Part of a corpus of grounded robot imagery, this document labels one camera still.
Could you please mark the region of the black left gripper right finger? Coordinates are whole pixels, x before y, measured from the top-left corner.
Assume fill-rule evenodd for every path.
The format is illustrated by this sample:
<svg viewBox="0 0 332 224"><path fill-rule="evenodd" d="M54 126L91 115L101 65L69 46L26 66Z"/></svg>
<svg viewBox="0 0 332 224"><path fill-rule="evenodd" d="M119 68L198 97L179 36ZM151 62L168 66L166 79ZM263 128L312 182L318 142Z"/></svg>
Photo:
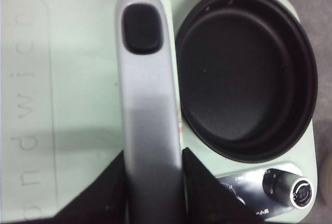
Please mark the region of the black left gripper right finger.
<svg viewBox="0 0 332 224"><path fill-rule="evenodd" d="M189 149L182 152L188 223L264 223Z"/></svg>

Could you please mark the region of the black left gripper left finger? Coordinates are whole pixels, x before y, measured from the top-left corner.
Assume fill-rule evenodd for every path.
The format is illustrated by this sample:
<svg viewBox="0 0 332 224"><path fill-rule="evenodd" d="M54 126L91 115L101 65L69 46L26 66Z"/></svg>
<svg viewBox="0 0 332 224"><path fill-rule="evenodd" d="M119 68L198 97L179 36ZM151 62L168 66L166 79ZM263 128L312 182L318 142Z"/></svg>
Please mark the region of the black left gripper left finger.
<svg viewBox="0 0 332 224"><path fill-rule="evenodd" d="M125 223L127 183L123 151L83 192L49 218L21 223Z"/></svg>

